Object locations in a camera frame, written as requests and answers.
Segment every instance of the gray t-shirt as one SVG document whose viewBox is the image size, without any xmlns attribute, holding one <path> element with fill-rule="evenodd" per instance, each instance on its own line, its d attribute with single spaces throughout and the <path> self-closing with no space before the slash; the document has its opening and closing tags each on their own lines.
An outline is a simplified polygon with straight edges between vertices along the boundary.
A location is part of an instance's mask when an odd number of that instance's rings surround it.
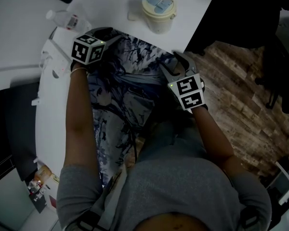
<svg viewBox="0 0 289 231">
<path fill-rule="evenodd" d="M 57 196 L 62 227 L 89 210 L 102 192 L 101 181 L 81 166 L 64 167 Z M 267 230 L 271 202 L 250 173 L 229 179 L 215 164 L 188 156 L 136 163 L 122 189 L 111 230 L 131 231 L 141 221 L 177 212 L 201 220 L 209 230 L 235 231 L 241 210 L 255 207 L 260 230 Z"/>
</svg>

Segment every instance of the parquet floor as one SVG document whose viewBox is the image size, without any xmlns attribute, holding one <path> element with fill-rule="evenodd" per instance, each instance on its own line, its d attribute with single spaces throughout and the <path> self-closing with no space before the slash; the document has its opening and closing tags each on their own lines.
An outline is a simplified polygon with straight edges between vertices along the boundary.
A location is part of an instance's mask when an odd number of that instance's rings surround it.
<svg viewBox="0 0 289 231">
<path fill-rule="evenodd" d="M 275 161 L 289 155 L 289 115 L 265 107 L 270 91 L 257 86 L 263 76 L 263 50 L 215 42 L 200 56 L 189 53 L 206 86 L 209 112 L 230 140 L 244 167 L 257 176 L 277 172 Z"/>
</svg>

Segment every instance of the small object on shelf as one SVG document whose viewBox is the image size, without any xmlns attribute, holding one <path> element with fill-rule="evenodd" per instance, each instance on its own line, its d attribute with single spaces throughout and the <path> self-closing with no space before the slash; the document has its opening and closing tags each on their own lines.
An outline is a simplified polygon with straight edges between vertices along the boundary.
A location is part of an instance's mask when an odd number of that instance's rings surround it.
<svg viewBox="0 0 289 231">
<path fill-rule="evenodd" d="M 29 185 L 27 187 L 30 190 L 30 194 L 34 194 L 40 189 L 40 182 L 38 182 L 37 180 L 32 180 L 29 182 Z"/>
<path fill-rule="evenodd" d="M 55 174 L 53 174 L 52 178 L 55 182 L 57 182 L 59 184 L 59 177 L 57 177 Z"/>
<path fill-rule="evenodd" d="M 38 199 L 40 199 L 41 197 L 42 197 L 43 195 L 40 193 L 40 192 L 38 192 L 36 195 L 35 195 L 35 197 L 34 197 L 34 201 L 36 202 Z"/>
<path fill-rule="evenodd" d="M 47 179 L 52 175 L 51 170 L 46 166 L 43 165 L 34 175 L 34 180 L 40 181 L 41 185 L 47 181 Z"/>
<path fill-rule="evenodd" d="M 41 188 L 40 188 L 40 190 L 39 190 L 39 193 L 40 194 L 42 194 L 42 195 L 44 195 L 44 193 L 46 192 L 46 187 L 45 186 L 42 186 Z"/>
</svg>

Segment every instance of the wrist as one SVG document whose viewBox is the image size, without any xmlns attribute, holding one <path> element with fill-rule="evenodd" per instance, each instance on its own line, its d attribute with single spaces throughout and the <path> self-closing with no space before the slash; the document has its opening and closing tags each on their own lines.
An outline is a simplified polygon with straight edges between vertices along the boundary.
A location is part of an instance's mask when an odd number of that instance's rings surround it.
<svg viewBox="0 0 289 231">
<path fill-rule="evenodd" d="M 84 67 L 83 64 L 74 60 L 72 62 L 72 65 L 71 65 L 71 71 L 73 71 L 74 69 L 80 68 L 80 67 Z"/>
<path fill-rule="evenodd" d="M 194 114 L 194 113 L 199 113 L 199 112 L 202 112 L 202 111 L 208 111 L 207 109 L 206 109 L 206 107 L 205 106 L 203 106 L 203 105 L 201 105 L 201 106 L 198 106 L 198 107 L 195 107 L 195 108 L 192 108 L 191 109 L 192 110 L 192 113 Z"/>
</svg>

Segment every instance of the plastic bottle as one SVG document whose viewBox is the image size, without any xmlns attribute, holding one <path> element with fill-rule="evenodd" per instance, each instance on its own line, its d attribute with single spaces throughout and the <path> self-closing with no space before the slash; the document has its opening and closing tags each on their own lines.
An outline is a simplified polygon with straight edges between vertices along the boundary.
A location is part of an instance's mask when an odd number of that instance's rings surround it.
<svg viewBox="0 0 289 231">
<path fill-rule="evenodd" d="M 90 23 L 84 19 L 80 19 L 77 15 L 66 11 L 49 10 L 46 14 L 46 19 L 53 20 L 57 26 L 84 33 L 90 30 Z"/>
</svg>

